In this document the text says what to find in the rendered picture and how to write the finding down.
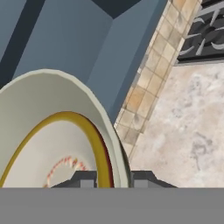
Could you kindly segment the yellow-rimmed white bowl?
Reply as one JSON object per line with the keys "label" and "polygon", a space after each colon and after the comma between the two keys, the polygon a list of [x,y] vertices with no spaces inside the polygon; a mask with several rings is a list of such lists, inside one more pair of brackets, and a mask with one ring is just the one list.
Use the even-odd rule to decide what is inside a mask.
{"label": "yellow-rimmed white bowl", "polygon": [[76,172],[94,171],[99,187],[113,187],[112,165],[101,133],[85,116],[59,112],[24,138],[7,164],[0,186],[51,188]]}

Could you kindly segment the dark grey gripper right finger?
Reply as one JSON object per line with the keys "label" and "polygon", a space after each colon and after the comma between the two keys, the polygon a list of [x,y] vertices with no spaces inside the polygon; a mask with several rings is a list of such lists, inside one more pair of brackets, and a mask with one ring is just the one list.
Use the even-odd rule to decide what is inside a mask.
{"label": "dark grey gripper right finger", "polygon": [[134,188],[175,188],[175,185],[158,179],[152,171],[132,171],[131,173]]}

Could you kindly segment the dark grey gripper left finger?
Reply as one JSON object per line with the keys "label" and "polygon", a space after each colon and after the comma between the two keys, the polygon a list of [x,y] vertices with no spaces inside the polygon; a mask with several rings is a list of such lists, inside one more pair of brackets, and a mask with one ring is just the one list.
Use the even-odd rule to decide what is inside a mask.
{"label": "dark grey gripper left finger", "polygon": [[76,171],[74,175],[53,188],[96,188],[97,172],[96,171]]}

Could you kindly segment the blue-grey open cabinet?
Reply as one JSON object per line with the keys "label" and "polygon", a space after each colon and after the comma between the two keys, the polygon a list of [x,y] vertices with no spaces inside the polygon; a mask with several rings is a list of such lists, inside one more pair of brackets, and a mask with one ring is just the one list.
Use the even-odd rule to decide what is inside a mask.
{"label": "blue-grey open cabinet", "polygon": [[168,0],[0,0],[0,88],[48,68],[86,84],[115,120]]}

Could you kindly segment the black hob with grey grates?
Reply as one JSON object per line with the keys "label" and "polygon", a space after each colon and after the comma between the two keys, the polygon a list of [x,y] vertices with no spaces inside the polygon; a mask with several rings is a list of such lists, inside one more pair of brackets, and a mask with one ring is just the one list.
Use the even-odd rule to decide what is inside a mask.
{"label": "black hob with grey grates", "polygon": [[224,0],[202,0],[177,64],[224,60]]}

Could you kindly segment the large plain white bowl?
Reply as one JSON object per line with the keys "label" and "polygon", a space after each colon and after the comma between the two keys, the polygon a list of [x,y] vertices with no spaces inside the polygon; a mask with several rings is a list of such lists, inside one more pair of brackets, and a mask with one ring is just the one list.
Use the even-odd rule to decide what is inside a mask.
{"label": "large plain white bowl", "polygon": [[27,134],[59,112],[80,114],[95,125],[108,149],[113,187],[130,187],[127,155],[106,110],[80,80],[52,69],[25,73],[0,89],[0,178]]}

